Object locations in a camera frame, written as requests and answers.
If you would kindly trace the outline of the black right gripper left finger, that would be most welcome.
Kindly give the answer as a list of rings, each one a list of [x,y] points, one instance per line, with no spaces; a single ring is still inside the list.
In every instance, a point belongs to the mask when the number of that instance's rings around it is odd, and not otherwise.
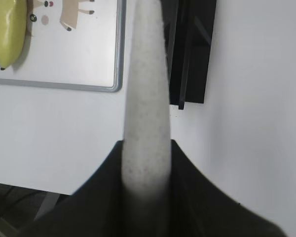
[[[71,196],[20,231],[20,237],[122,237],[122,141]]]

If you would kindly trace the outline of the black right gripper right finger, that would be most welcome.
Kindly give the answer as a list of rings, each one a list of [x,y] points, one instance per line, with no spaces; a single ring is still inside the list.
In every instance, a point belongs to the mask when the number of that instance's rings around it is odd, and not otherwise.
[[[284,237],[274,223],[236,202],[171,141],[171,237]]]

